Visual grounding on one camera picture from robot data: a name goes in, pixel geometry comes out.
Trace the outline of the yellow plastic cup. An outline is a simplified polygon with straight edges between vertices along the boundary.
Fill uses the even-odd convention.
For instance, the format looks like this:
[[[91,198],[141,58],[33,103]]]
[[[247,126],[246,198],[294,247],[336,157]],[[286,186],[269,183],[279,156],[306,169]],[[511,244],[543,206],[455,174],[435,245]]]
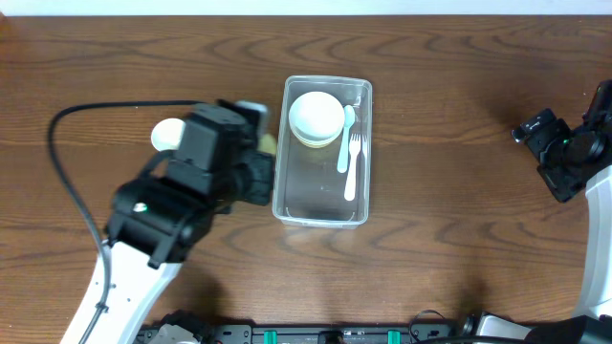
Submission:
[[[277,142],[275,137],[271,134],[263,135],[258,142],[258,151],[275,156],[277,151]]]

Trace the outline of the white plastic cup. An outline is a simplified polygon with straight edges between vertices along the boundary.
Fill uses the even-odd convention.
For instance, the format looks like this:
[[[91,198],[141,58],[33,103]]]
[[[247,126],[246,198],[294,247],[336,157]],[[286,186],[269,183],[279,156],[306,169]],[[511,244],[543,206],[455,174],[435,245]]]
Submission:
[[[179,118],[166,118],[151,131],[150,140],[157,151],[177,150],[181,144],[186,124]]]

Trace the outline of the yellow plastic bowl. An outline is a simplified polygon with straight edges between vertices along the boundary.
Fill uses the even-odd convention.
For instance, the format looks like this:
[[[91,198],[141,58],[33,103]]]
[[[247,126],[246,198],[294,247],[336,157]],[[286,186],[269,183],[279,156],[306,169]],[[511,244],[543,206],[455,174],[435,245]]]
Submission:
[[[297,133],[293,133],[293,136],[294,136],[294,137],[295,137],[295,138],[296,138],[296,139],[297,139],[299,142],[301,142],[302,144],[304,144],[305,146],[310,147],[310,148],[316,148],[316,149],[318,149],[318,148],[325,147],[325,146],[327,146],[327,145],[331,144],[331,143],[332,143],[334,140],[336,140],[336,139],[339,137],[339,132],[337,132],[337,133],[336,133],[335,135],[333,135],[332,137],[330,137],[330,138],[326,138],[326,139],[323,139],[323,140],[310,140],[310,139],[306,139],[306,138],[304,138],[304,137],[300,136],[300,135],[299,135],[299,134],[297,134]]]

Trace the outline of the white plastic bowl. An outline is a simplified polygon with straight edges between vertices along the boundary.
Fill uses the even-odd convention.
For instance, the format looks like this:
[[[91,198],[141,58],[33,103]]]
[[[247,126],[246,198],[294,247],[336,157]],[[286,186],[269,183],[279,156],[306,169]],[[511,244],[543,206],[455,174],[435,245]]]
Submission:
[[[293,133],[310,140],[323,140],[342,131],[344,110],[334,96],[308,92],[291,105],[289,123]]]

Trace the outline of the mint green plastic spoon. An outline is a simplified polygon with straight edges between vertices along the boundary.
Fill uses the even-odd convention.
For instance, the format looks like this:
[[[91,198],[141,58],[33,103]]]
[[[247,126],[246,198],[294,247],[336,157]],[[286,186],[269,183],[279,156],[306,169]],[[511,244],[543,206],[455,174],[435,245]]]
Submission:
[[[356,112],[353,106],[346,105],[344,108],[344,125],[342,130],[342,138],[339,150],[339,158],[337,170],[340,174],[345,173],[348,169],[348,145],[349,136],[352,126],[356,122]]]

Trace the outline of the pink plastic fork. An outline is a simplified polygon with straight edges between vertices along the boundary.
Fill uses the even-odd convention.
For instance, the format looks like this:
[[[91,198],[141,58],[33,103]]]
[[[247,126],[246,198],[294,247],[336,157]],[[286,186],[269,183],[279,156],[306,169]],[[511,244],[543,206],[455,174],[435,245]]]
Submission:
[[[353,134],[348,145],[349,165],[344,189],[344,199],[352,202],[356,197],[357,188],[357,158],[361,151],[361,136]]]

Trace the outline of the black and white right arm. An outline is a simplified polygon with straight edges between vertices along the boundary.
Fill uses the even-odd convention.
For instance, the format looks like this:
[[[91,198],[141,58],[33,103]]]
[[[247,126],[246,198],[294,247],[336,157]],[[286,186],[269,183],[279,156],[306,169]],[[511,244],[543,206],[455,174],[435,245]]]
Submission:
[[[469,317],[458,331],[474,343],[611,341],[611,108],[593,107],[571,129],[546,109],[513,130],[539,160],[537,171],[561,203],[583,191],[589,227],[579,301],[571,318],[529,328],[499,316]]]

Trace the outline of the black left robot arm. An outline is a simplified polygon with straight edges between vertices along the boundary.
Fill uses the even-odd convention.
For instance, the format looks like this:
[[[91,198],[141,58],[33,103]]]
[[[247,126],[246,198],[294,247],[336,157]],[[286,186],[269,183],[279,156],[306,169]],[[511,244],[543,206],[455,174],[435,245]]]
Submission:
[[[259,150],[269,119],[259,103],[219,99],[188,102],[183,118],[160,121],[151,132],[156,154],[115,193],[105,231],[66,175],[53,143],[55,128],[77,112],[54,116],[48,149],[54,168],[85,218],[98,258],[88,289],[62,340],[131,343],[156,300],[218,214],[236,202],[266,205],[274,157]]]

